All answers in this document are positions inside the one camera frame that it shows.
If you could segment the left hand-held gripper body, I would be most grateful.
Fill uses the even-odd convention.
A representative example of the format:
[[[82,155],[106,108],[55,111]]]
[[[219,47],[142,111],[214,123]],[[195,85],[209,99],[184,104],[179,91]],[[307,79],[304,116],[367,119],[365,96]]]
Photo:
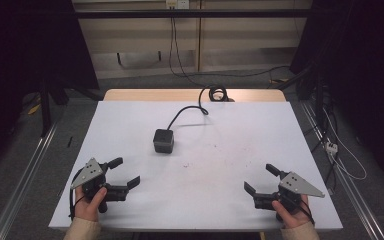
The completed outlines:
[[[125,201],[129,190],[127,186],[112,186],[106,182],[106,173],[109,170],[108,163],[99,163],[95,158],[91,158],[85,166],[74,176],[70,185],[70,213],[75,213],[75,203],[73,202],[73,191],[81,186],[84,196],[91,200],[94,195],[102,188],[107,189],[104,200],[98,207],[100,213],[108,210],[108,201]]]

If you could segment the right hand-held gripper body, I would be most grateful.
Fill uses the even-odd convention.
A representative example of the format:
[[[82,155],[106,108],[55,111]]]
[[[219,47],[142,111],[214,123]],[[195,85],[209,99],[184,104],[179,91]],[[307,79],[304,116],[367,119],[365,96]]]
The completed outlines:
[[[292,213],[300,207],[301,196],[309,195],[324,198],[325,194],[295,172],[280,170],[278,191],[272,194],[257,193],[253,198],[256,209],[274,210],[272,202],[279,201]]]

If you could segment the person's right hand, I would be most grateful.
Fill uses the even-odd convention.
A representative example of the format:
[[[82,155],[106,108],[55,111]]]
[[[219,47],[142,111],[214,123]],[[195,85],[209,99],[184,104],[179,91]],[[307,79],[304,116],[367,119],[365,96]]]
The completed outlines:
[[[311,221],[308,196],[302,195],[300,206],[294,213],[288,212],[279,201],[273,201],[272,206],[282,218],[284,228],[294,228]]]

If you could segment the person's left hand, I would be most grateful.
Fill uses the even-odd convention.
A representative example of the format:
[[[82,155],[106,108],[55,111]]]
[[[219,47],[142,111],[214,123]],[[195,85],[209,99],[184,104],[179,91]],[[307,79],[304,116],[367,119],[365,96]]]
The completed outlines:
[[[98,222],[99,211],[98,207],[104,200],[107,194],[107,189],[102,187],[91,200],[84,197],[82,187],[75,189],[75,216],[84,220]]]

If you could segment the black cube power adapter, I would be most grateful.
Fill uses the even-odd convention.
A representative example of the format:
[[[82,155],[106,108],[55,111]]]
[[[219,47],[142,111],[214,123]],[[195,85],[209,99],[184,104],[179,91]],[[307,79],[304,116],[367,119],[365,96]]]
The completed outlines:
[[[167,129],[157,129],[154,134],[153,144],[157,153],[171,154],[174,147],[173,131]]]

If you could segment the black metal stand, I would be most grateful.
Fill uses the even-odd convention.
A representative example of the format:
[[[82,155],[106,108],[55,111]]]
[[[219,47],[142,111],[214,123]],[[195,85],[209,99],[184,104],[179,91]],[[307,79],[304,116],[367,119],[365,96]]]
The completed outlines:
[[[51,128],[51,111],[49,104],[49,89],[47,81],[43,79],[40,83],[40,99],[41,99],[41,113],[42,113],[42,133],[41,136],[45,137]]]

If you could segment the black curtain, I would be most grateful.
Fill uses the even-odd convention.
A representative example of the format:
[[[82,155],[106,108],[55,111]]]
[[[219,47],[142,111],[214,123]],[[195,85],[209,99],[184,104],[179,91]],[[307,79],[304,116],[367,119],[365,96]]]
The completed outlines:
[[[311,66],[384,171],[384,0],[312,0],[290,69]]]
[[[0,0],[0,150],[30,93],[66,103],[97,77],[72,0]]]

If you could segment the aluminium floor rail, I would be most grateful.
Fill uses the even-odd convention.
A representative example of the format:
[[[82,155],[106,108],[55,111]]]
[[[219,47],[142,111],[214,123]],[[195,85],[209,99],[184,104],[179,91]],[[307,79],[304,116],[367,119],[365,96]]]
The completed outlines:
[[[316,113],[315,110],[312,108],[310,103],[301,103],[301,107],[308,118],[308,121],[310,122],[311,126],[313,127],[313,131],[315,132],[317,138],[322,143],[323,148],[325,149],[325,143],[330,142],[330,138],[327,134],[323,133],[321,125],[316,123]],[[327,158],[330,161],[330,163],[333,165],[333,168],[335,170],[337,179],[341,182],[345,192],[347,193],[352,206],[354,207],[358,217],[360,218],[361,223],[363,224],[364,228],[366,229],[366,232],[368,233],[371,240],[384,240],[384,233],[374,215],[372,210],[370,209],[369,205],[361,195],[360,191],[358,190],[357,186],[355,185],[355,180],[364,180],[367,177],[367,171],[365,167],[362,165],[360,160],[347,148],[347,146],[341,141],[340,137],[337,134],[337,131],[335,130],[334,124],[330,120],[329,115],[327,114],[326,110],[322,110],[322,117],[325,117],[328,122],[328,129],[331,130],[332,134],[334,135],[335,139],[337,140],[338,144],[345,149],[354,159],[355,161],[360,165],[364,172],[363,177],[356,177],[352,175],[343,164],[342,160],[340,159],[339,155],[336,154],[335,156],[332,156],[328,154],[325,150],[325,153],[327,154]]]
[[[58,123],[51,125],[46,134],[40,138],[37,147],[29,160],[21,179],[0,214],[0,240],[6,240],[8,233],[16,219],[33,179],[43,161],[43,158],[53,140]]]

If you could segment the black horizontal frame bar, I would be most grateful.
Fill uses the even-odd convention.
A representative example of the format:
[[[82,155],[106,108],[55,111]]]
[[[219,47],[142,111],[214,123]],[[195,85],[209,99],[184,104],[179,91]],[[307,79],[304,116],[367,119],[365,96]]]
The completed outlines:
[[[108,18],[298,18],[309,17],[314,12],[308,9],[268,9],[268,10],[95,10],[76,11],[82,19]]]

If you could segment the white wall socket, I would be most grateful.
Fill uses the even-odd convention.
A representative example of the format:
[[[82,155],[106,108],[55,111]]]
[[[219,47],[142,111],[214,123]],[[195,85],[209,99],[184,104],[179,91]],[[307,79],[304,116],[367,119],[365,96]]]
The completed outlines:
[[[190,8],[189,0],[165,0],[167,9],[180,9],[186,10]]]

